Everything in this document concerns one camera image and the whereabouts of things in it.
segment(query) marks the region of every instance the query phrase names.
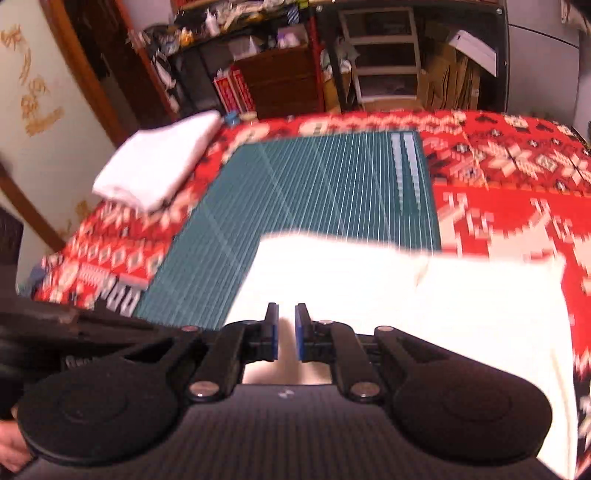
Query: white wall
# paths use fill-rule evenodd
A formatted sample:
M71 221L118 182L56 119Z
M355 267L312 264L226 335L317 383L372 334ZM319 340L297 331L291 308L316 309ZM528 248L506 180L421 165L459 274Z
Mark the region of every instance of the white wall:
M589 122L591 122L591 38L581 35L579 92L573 126L587 141L591 140L587 126Z
M123 0L135 30L156 23L168 24L173 14L170 0Z
M0 155L10 165L15 182L55 230L65 228L68 220L75 228L74 208L82 200L91 207L96 204L90 195L92 183L114 147L61 56L38 0L0 2L0 31L15 24L21 26L31 50L29 79L41 76L49 89L49 94L39 97L41 112L61 107L64 115L48 130L32 137L27 134L21 112L27 85L19 80L23 57L0 43ZM0 203L6 205L6 198L0 197ZM25 226L19 281L46 249Z

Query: folded white towel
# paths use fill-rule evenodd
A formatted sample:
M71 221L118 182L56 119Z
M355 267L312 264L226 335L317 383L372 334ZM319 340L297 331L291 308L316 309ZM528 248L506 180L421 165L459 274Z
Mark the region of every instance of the folded white towel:
M553 422L538 458L574 476L577 416L563 258L537 263L402 252L304 235L261 240L227 322L259 319L279 304L280 352L247 365L244 382L327 383L325 365L295 361L294 306L372 335L391 325L532 382Z
M217 111L167 127L139 130L99 173L92 192L143 212L170 200L222 126Z

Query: cabinet door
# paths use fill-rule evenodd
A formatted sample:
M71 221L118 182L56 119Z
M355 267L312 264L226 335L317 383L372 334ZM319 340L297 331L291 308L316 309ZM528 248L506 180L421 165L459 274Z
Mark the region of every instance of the cabinet door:
M579 46L579 31L563 25L560 0L506 0L509 25L529 28Z
M579 49L509 27L509 104L515 115L547 113L571 125L579 84Z

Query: carbon fiber surface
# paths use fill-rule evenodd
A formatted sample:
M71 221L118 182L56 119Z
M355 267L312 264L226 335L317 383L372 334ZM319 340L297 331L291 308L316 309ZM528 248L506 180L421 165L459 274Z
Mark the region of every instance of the carbon fiber surface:
M191 407L165 441L127 462L72 468L37 460L17 479L557 480L557 477L536 459L502 467L475 467L435 458L410 444L379 407L351 402L334 385L238 385L225 401Z

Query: finger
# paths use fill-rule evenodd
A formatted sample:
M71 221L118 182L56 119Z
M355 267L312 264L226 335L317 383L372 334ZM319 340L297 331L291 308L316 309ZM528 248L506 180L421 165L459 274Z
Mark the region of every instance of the finger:
M0 463L8 469L11 467L22 468L31 458L31 454L28 452L20 452L6 445L0 445Z
M22 470L24 465L14 465L13 463L3 463L4 467L10 470L12 473L18 473Z
M14 420L0 421L0 445L23 452L28 451L25 439Z

